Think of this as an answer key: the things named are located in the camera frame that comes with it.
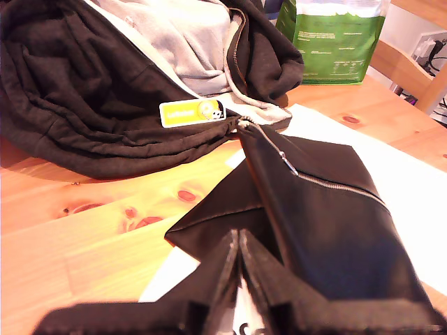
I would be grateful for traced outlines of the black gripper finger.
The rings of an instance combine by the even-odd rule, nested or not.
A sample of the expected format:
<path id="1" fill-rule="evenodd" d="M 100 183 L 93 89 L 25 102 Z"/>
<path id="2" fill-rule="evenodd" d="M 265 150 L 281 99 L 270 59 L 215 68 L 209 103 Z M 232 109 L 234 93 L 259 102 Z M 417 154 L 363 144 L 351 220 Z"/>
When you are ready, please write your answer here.
<path id="1" fill-rule="evenodd" d="M 239 247 L 249 292 L 266 334 L 329 334 L 328 301 L 286 269 L 249 231 Z"/>
<path id="2" fill-rule="evenodd" d="M 239 234 L 231 230 L 188 276 L 185 334 L 232 334 L 238 285 Z"/>

